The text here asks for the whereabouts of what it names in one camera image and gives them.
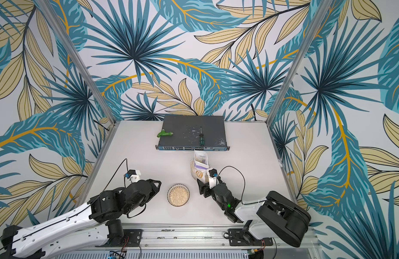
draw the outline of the woven bowl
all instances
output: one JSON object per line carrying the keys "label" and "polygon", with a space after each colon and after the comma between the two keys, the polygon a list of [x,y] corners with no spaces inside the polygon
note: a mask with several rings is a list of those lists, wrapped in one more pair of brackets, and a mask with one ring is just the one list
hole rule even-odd
{"label": "woven bowl", "polygon": [[168,191],[168,202],[175,207],[180,207],[187,203],[190,198],[190,191],[183,184],[176,184]]}

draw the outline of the white table surface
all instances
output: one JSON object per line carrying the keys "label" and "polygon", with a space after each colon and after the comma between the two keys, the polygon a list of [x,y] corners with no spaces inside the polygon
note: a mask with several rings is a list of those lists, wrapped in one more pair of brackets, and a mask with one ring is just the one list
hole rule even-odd
{"label": "white table surface", "polygon": [[[137,217],[120,217],[123,223],[232,225],[212,197],[199,194],[198,185],[190,173],[193,151],[159,151],[155,149],[162,122],[121,121],[101,164],[86,200],[98,195],[106,186],[119,164],[128,158],[129,169],[141,171],[141,179],[162,182],[161,190],[146,204],[146,210]],[[229,151],[208,151],[208,161],[218,172],[231,165],[245,178],[244,202],[261,199],[269,191],[277,191],[290,199],[284,176],[276,157],[265,123],[226,122]],[[123,164],[106,190],[123,186]],[[221,173],[233,196],[240,199],[243,178],[233,168]],[[167,192],[174,184],[184,184],[190,190],[188,202],[181,207],[168,203]],[[130,213],[136,215],[137,208]]]}

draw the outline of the tropical leaf wallpaper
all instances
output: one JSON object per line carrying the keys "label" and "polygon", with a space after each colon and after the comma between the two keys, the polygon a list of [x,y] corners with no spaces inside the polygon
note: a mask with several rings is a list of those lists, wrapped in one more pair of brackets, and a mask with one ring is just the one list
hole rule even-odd
{"label": "tropical leaf wallpaper", "polygon": [[399,259],[399,1],[327,16],[270,129],[324,256]]}
{"label": "tropical leaf wallpaper", "polygon": [[[321,0],[50,0],[117,120],[265,120]],[[399,258],[399,0],[333,0],[270,126],[326,258]],[[0,0],[0,231],[72,209],[112,128]]]}
{"label": "tropical leaf wallpaper", "polygon": [[[79,51],[83,7],[55,3]],[[74,208],[111,128],[98,107],[34,2],[0,0],[0,236]]]}

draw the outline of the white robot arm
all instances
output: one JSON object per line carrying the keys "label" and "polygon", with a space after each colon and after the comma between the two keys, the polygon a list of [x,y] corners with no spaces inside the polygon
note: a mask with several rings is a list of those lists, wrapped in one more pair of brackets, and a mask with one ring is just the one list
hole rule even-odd
{"label": "white robot arm", "polygon": [[211,196],[233,223],[246,222],[242,238],[247,243],[253,244],[266,237],[279,237],[291,246],[300,246],[311,220],[306,210],[275,191],[270,191],[261,200],[244,204],[233,197],[215,169],[207,170],[207,174],[218,183],[204,184],[197,179],[200,194],[205,198]]}
{"label": "white robot arm", "polygon": [[161,187],[160,181],[140,180],[138,170],[129,170],[125,177],[131,182],[128,187],[103,191],[56,218],[32,227],[5,228],[1,243],[6,251],[0,259],[44,259],[82,247],[119,244],[124,233],[118,218],[145,205]]}

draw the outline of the green faucet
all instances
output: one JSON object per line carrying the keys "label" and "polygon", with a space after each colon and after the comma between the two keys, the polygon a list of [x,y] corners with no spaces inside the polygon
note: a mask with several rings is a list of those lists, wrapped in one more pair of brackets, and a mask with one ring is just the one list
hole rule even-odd
{"label": "green faucet", "polygon": [[165,132],[164,129],[161,130],[161,132],[158,133],[157,137],[161,137],[161,136],[172,136],[173,132]]}

